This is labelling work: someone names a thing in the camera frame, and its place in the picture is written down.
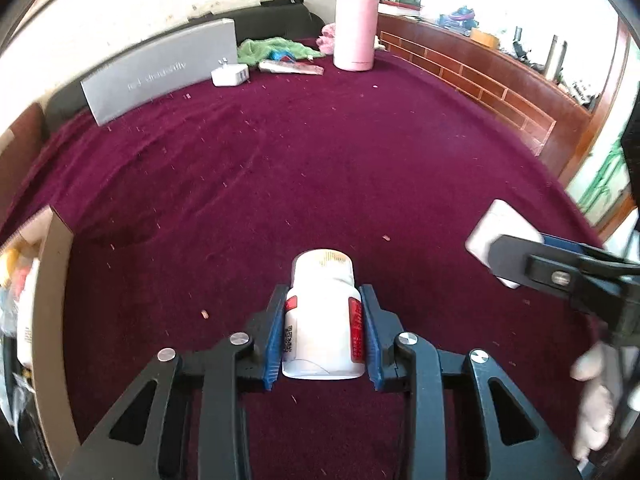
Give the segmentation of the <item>right white gloved hand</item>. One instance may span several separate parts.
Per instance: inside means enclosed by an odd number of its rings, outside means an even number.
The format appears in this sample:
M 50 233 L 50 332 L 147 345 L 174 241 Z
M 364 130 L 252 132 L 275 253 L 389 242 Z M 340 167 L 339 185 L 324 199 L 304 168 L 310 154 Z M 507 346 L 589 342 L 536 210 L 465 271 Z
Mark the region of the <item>right white gloved hand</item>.
M 585 463 L 590 452 L 608 442 L 625 382 L 631 380 L 632 367 L 638 363 L 637 347 L 615 349 L 599 341 L 570 368 L 570 377 L 585 384 L 572 447 L 574 460 Z

